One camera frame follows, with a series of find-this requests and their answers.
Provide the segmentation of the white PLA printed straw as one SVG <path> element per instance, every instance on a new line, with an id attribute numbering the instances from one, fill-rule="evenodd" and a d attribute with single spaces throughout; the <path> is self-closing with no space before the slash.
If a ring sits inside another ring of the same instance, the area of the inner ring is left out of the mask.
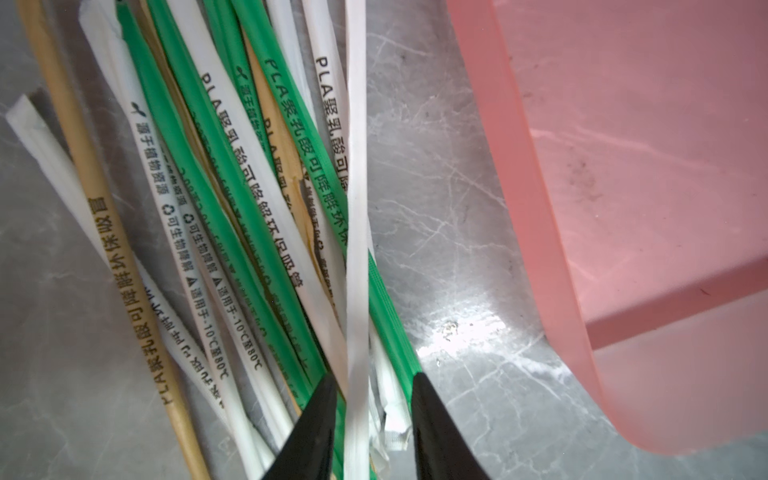
<path id="1" fill-rule="evenodd" d="M 261 261 L 266 289 L 294 349 L 293 367 L 308 389 L 332 372 L 341 393 L 348 392 L 346 343 L 333 307 L 317 277 L 306 245 L 233 82 L 195 1 L 156 1 L 156 22 L 169 21 L 171 36 L 186 51 L 182 65 L 192 68 L 192 84 L 214 132 L 210 142 L 224 151 L 216 165 L 233 210 Z"/>

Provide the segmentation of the green wrapped straw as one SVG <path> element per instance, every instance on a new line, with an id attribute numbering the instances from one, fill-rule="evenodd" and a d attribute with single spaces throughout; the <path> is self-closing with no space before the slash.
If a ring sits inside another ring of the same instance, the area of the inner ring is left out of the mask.
<path id="1" fill-rule="evenodd" d="M 215 244 L 219 258 L 229 270 L 246 308 L 255 318 L 297 409 L 302 411 L 309 403 L 315 386 L 307 380 L 280 322 L 258 289 L 256 271 L 187 142 L 180 116 L 130 7 L 118 1 L 115 9 L 122 39 L 127 44 L 151 115 L 185 182 L 192 203 Z"/>

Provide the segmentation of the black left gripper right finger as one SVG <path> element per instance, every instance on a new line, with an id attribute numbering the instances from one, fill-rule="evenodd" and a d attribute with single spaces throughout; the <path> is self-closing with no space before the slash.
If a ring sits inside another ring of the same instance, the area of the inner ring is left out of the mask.
<path id="1" fill-rule="evenodd" d="M 411 410 L 418 479 L 489 479 L 423 372 L 413 379 Z"/>

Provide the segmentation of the white printed wrapped straw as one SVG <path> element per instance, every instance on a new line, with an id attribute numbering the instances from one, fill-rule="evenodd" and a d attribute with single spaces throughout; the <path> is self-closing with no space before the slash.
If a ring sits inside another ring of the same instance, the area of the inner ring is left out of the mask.
<path id="1" fill-rule="evenodd" d="M 218 403 L 233 438 L 244 455 L 256 452 L 265 444 L 261 437 L 251 433 L 253 426 L 233 378 L 217 314 L 223 314 L 226 327 L 234 337 L 237 355 L 251 370 L 248 375 L 251 387 L 265 411 L 270 433 L 276 444 L 282 446 L 293 429 L 292 419 L 226 275 L 212 274 L 206 266 L 197 263 L 201 251 L 211 252 L 213 247 L 195 208 L 183 196 L 185 189 L 181 180 L 170 166 L 164 141 L 122 38 L 117 6 L 112 1 L 86 1 L 81 6 L 79 20 L 97 63 L 131 125 L 177 271 L 185 284 L 187 303 L 203 344 L 209 376 L 217 388 Z"/>
<path id="2" fill-rule="evenodd" d="M 304 0 L 316 79 L 330 138 L 330 150 L 344 192 L 348 191 L 348 93 L 344 71 L 326 0 Z"/>

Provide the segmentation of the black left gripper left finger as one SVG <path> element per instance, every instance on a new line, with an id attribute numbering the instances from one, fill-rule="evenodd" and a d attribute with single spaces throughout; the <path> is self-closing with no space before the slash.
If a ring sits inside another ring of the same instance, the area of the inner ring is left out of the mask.
<path id="1" fill-rule="evenodd" d="M 329 479 L 332 472 L 337 383 L 326 374 L 264 480 Z"/>

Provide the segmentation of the green PLA printed straw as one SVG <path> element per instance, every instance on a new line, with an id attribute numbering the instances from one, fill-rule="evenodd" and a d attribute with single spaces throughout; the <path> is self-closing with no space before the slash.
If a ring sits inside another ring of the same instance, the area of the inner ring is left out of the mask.
<path id="1" fill-rule="evenodd" d="M 244 26 L 269 88 L 277 96 L 278 108 L 319 194 L 324 215 L 332 224 L 336 243 L 346 253 L 349 227 L 347 195 L 318 129 L 310 118 L 309 109 L 287 65 L 264 4 L 261 1 L 234 0 L 232 5 Z M 411 401 L 413 379 L 422 368 L 374 259 L 368 257 L 367 263 L 370 316 L 405 399 Z"/>

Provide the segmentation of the tan paper wrapped straw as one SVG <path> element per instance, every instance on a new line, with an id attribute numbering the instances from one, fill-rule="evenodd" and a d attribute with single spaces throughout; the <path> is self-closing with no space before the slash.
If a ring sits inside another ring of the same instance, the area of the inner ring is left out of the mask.
<path id="1" fill-rule="evenodd" d="M 98 245 L 118 286 L 126 315 L 153 378 L 193 479 L 208 479 L 202 454 L 173 361 L 165 348 L 135 256 L 114 203 L 96 147 L 86 126 L 64 56 L 41 1 L 16 3 L 27 38 L 40 66 L 55 114 L 86 197 L 86 210 L 98 234 Z"/>

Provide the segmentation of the plain white straw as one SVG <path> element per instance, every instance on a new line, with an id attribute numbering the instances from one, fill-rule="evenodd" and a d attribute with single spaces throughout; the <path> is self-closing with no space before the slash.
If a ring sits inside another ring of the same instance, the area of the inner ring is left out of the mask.
<path id="1" fill-rule="evenodd" d="M 348 393 L 344 477 L 368 479 L 369 282 L 367 249 L 366 3 L 347 1 L 349 229 L 346 258 Z"/>

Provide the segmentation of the pink translucent storage box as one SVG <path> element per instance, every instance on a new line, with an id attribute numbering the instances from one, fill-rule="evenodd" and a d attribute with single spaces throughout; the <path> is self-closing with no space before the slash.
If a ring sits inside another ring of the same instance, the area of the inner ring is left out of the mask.
<path id="1" fill-rule="evenodd" d="M 451 1 L 545 335 L 630 443 L 767 427 L 767 5 Z"/>

